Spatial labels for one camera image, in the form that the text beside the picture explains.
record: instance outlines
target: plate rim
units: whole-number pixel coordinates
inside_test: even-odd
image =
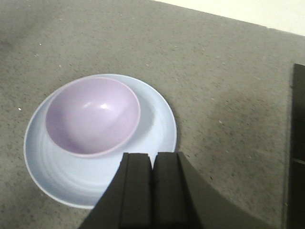
[[[174,141],[174,145],[172,146],[172,151],[175,151],[176,150],[176,147],[177,147],[177,124],[176,124],[176,120],[175,120],[175,117],[173,115],[173,111],[171,109],[171,107],[169,106],[168,102],[166,101],[166,99],[156,90],[154,89],[152,86],[150,86],[149,84],[147,84],[146,82],[142,81],[142,80],[139,80],[137,78],[133,78],[131,76],[127,76],[127,75],[122,75],[122,74],[114,74],[114,73],[101,73],[101,74],[94,74],[94,75],[89,75],[89,76],[84,76],[84,77],[110,77],[111,76],[120,76],[120,77],[124,77],[124,78],[128,78],[130,80],[133,80],[133,81],[138,81],[139,83],[143,83],[145,84],[146,86],[148,86],[149,88],[151,88],[155,93],[158,94],[158,96],[163,100],[163,102],[166,104],[167,108],[169,109],[169,111],[171,111],[171,118],[172,118],[172,121],[173,121],[173,124],[175,126],[175,132],[174,132],[174,138],[175,138],[175,141]],[[79,79],[75,79],[71,82],[68,82],[64,85],[62,85],[61,87],[59,87],[58,89],[56,89],[54,92],[52,92],[49,96],[47,96],[41,103],[40,105],[36,108],[35,112],[33,113],[33,115],[31,116],[30,120],[29,120],[29,123],[27,125],[27,128],[26,128],[26,131],[25,131],[25,135],[24,135],[24,140],[23,140],[23,156],[24,156],[24,161],[25,161],[25,164],[26,164],[26,168],[28,170],[28,173],[30,174],[30,177],[32,178],[32,180],[34,181],[34,183],[40,188],[41,191],[43,191],[46,195],[48,195],[49,197],[51,197],[52,199],[56,200],[57,202],[60,202],[66,206],[70,206],[70,207],[74,207],[74,208],[81,208],[81,209],[93,209],[94,206],[91,206],[91,205],[81,205],[81,204],[73,204],[73,203],[70,203],[70,202],[67,202],[65,200],[62,200],[54,195],[52,195],[51,193],[49,193],[45,188],[43,188],[39,182],[36,180],[36,178],[34,177],[31,169],[30,169],[30,166],[29,166],[29,163],[28,163],[28,160],[27,160],[27,153],[26,153],[26,144],[27,144],[27,139],[28,139],[28,133],[29,133],[29,129],[30,129],[30,126],[34,120],[34,118],[36,117],[36,114],[38,113],[38,111],[42,108],[42,106],[45,105],[45,103],[52,97],[54,96],[62,87],[64,87],[65,85],[69,84],[69,83],[72,83],[76,80],[79,80]]]

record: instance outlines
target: purple bowl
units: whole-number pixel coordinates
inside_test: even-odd
[[[60,88],[46,112],[50,139],[82,157],[109,153],[126,143],[140,120],[135,93],[120,81],[84,77]]]

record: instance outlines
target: floor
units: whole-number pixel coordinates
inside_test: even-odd
[[[150,0],[3,0],[0,21],[0,228],[75,229],[88,214],[40,191],[22,147],[44,98],[95,73],[156,88],[174,111],[177,150],[202,178],[281,227],[305,37]]]
[[[157,0],[305,36],[303,0]]]

